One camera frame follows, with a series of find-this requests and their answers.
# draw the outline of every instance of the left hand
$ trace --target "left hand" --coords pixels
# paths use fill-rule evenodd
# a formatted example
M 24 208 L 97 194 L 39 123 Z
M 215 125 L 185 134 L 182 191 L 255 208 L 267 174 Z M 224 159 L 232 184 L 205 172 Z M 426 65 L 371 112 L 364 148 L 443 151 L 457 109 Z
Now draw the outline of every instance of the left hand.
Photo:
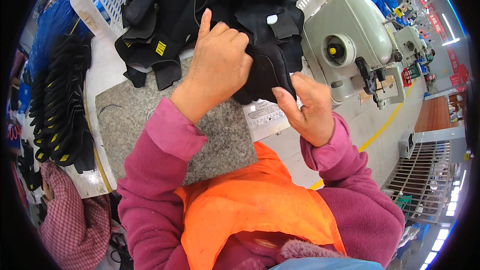
M 245 85 L 253 63 L 245 53 L 248 36 L 223 22 L 210 31 L 211 19 L 212 11 L 206 9 L 189 72 L 170 97 L 193 124 Z

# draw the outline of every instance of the orange apron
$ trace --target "orange apron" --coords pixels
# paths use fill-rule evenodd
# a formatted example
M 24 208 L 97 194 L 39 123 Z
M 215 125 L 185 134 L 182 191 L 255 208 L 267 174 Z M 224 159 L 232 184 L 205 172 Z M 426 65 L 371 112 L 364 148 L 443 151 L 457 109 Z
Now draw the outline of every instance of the orange apron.
M 181 244 L 192 270 L 211 270 L 227 239 L 241 231 L 282 232 L 346 254 L 332 211 L 314 190 L 292 183 L 278 155 L 255 142 L 258 162 L 178 188 Z

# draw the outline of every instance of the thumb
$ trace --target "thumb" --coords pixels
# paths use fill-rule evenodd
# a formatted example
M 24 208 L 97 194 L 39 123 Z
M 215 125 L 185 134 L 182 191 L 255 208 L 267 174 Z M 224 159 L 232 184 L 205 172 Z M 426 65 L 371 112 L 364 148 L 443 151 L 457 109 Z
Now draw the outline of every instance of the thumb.
M 300 125 L 305 121 L 305 117 L 297 105 L 297 100 L 293 98 L 292 94 L 282 87 L 273 87 L 272 92 L 278 107 L 285 113 L 291 125 Z
M 201 16 L 200 28 L 198 29 L 198 40 L 207 37 L 210 32 L 210 21 L 212 20 L 212 10 L 206 8 Z

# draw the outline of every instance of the yellow label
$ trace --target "yellow label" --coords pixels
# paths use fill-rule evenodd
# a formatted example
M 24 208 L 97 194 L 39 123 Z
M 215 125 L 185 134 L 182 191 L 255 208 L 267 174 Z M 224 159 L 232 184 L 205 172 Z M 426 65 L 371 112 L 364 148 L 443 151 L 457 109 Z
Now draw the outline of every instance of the yellow label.
M 155 52 L 163 56 L 163 53 L 165 52 L 166 47 L 167 46 L 164 43 L 162 43 L 162 41 L 158 41 L 158 45 L 156 46 Z

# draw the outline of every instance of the granite slab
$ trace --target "granite slab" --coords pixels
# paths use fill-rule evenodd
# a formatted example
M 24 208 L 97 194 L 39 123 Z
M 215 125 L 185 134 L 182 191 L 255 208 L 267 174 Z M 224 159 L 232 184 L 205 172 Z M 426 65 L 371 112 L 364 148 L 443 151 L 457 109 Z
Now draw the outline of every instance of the granite slab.
M 191 57 L 180 61 L 182 80 L 191 61 Z M 115 180 L 125 177 L 123 162 L 133 150 L 147 117 L 152 115 L 162 97 L 171 96 L 180 82 L 158 91 L 155 75 L 151 72 L 147 74 L 144 87 L 135 88 L 127 80 L 96 96 L 100 134 Z M 242 107 L 235 100 L 230 98 L 213 108 L 197 127 L 208 141 L 191 159 L 183 185 L 217 177 L 257 162 Z

